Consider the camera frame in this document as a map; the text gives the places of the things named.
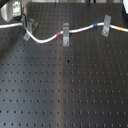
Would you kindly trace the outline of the silver robot gripper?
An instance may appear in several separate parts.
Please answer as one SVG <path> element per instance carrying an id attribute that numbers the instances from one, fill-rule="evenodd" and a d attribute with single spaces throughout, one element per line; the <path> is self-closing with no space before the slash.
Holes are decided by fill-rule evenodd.
<path id="1" fill-rule="evenodd" d="M 22 16 L 22 0 L 0 0 L 0 11 L 5 21 L 22 19 L 24 27 L 27 27 L 27 16 Z"/>

